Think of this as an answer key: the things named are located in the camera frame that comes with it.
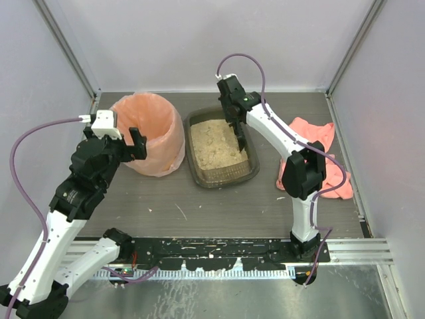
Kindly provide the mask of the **bin with orange bag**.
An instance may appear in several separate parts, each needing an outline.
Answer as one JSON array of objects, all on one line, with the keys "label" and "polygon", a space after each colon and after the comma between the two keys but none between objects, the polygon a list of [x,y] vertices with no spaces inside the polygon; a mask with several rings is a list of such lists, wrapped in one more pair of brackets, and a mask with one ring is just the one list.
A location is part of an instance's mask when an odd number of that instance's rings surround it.
[{"label": "bin with orange bag", "polygon": [[179,169],[185,157],[185,132],[172,103],[158,94],[134,93],[110,109],[118,115],[117,127],[126,144],[133,144],[130,128],[138,128],[147,138],[146,159],[128,162],[128,167],[151,177],[163,177]]}]

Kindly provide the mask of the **cat litter sand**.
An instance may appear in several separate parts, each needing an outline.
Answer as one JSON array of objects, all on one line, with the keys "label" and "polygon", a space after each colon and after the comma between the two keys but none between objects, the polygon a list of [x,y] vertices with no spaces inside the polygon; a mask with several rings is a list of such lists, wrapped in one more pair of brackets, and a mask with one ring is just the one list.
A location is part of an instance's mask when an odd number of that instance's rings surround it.
[{"label": "cat litter sand", "polygon": [[248,159],[245,150],[239,152],[233,129],[224,119],[192,125],[191,137],[195,158],[202,170],[220,169]]}]

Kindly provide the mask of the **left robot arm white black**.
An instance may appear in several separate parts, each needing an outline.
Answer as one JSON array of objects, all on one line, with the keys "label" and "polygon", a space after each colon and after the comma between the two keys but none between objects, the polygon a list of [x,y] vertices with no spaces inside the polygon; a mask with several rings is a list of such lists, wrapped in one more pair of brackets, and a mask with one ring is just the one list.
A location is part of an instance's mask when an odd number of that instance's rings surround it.
[{"label": "left robot arm white black", "polygon": [[1,286],[1,304],[19,318],[59,318],[70,297],[95,272],[135,250],[128,234],[111,228],[87,253],[64,270],[60,264],[71,243],[104,199],[121,163],[145,159],[146,137],[130,128],[133,145],[114,130],[97,136],[85,128],[86,139],[71,156],[70,175],[57,187],[42,233],[26,263],[7,285]]}]

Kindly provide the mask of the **grey litter box tray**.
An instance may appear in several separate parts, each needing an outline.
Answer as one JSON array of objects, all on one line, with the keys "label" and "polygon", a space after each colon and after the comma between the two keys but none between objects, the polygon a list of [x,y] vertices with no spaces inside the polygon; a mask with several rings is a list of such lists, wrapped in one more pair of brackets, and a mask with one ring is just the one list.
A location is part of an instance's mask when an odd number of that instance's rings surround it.
[{"label": "grey litter box tray", "polygon": [[242,124],[245,147],[239,149],[234,130],[220,106],[191,112],[184,121],[186,155],[195,182],[218,188],[248,181],[260,170],[248,128]]}]

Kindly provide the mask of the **black litter scoop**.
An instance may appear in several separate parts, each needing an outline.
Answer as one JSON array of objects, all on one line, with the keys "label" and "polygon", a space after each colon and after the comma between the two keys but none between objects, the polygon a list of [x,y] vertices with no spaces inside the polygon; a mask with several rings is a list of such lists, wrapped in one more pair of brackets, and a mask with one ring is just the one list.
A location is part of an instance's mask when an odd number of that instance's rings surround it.
[{"label": "black litter scoop", "polygon": [[238,142],[239,152],[242,152],[246,147],[246,138],[240,122],[231,122],[229,126],[233,129],[234,135]]}]

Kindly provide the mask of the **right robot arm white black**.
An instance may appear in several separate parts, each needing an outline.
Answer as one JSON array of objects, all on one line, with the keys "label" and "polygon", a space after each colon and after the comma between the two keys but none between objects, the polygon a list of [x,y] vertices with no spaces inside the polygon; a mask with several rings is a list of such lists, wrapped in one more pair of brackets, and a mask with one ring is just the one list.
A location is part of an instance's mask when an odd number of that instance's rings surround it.
[{"label": "right robot arm white black", "polygon": [[310,143],[295,133],[269,104],[262,103],[259,93],[247,93],[235,74],[216,78],[220,91],[218,100],[239,148],[243,150],[247,144],[242,131],[242,125],[246,124],[260,133],[283,158],[285,167],[281,181],[292,198],[294,218],[290,247],[298,258],[312,252],[320,244],[315,196],[326,177],[323,144]]}]

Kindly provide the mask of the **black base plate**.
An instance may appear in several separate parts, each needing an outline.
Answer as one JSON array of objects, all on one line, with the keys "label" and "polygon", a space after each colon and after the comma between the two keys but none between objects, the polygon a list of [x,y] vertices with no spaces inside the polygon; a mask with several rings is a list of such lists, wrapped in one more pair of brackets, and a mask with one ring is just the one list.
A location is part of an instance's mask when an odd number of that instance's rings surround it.
[{"label": "black base plate", "polygon": [[243,271],[284,270],[286,263],[321,263],[331,258],[327,246],[321,251],[295,255],[286,239],[223,239],[223,238],[136,238],[135,251],[129,262],[140,270],[155,266],[161,270],[204,271],[231,270],[240,261]]}]

